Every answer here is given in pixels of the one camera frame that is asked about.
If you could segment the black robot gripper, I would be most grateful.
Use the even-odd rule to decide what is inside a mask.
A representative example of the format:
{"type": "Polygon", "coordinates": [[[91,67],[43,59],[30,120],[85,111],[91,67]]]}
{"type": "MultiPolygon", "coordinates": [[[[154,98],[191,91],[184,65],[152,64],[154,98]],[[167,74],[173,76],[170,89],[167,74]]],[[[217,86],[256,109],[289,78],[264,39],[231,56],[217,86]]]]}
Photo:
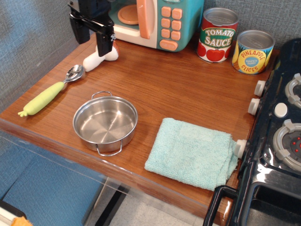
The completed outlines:
{"type": "Polygon", "coordinates": [[[114,22],[109,16],[110,0],[70,0],[70,23],[78,44],[90,40],[90,32],[96,34],[97,50],[100,57],[112,51],[115,40],[114,22]]]}

